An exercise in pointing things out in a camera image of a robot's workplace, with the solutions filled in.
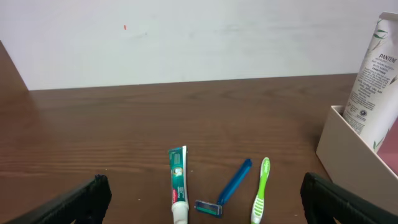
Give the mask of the white shampoo tube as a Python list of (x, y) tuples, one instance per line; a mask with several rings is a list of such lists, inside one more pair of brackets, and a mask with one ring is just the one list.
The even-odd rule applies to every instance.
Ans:
[(382, 12), (343, 118), (377, 152), (397, 119), (397, 14)]

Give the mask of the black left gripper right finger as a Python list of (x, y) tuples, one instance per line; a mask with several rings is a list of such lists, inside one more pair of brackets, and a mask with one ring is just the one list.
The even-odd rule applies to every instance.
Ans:
[(397, 224), (397, 215), (313, 172), (305, 174), (300, 195), (308, 224)]

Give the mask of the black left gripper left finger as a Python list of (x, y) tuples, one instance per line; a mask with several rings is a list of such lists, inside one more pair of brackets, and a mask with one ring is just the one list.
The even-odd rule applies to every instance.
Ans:
[(106, 175), (93, 179), (7, 224), (102, 224), (112, 193)]

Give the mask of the green toothpaste tube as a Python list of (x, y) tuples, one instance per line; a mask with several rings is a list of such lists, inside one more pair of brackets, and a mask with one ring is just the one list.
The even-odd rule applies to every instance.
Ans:
[(174, 224), (188, 223), (188, 194), (187, 194), (187, 147), (181, 146), (169, 150), (172, 215)]

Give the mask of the blue disposable razor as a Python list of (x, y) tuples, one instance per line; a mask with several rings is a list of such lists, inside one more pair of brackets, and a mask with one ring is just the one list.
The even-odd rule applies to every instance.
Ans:
[(204, 202), (201, 200), (195, 201), (195, 210), (217, 218), (221, 218), (223, 214), (223, 205), (226, 204), (229, 198), (234, 194), (240, 183), (245, 178), (246, 174), (252, 167), (252, 160), (246, 159), (233, 178), (228, 182), (226, 187), (221, 191), (216, 203)]

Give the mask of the green white toothbrush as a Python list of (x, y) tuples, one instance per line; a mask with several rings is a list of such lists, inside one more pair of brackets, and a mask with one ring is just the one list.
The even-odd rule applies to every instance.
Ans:
[(264, 214), (264, 195), (266, 190), (266, 184), (271, 169), (271, 162), (268, 157), (263, 158), (259, 176), (259, 187), (257, 190), (256, 197), (253, 202), (251, 211), (251, 224), (260, 224), (262, 216)]

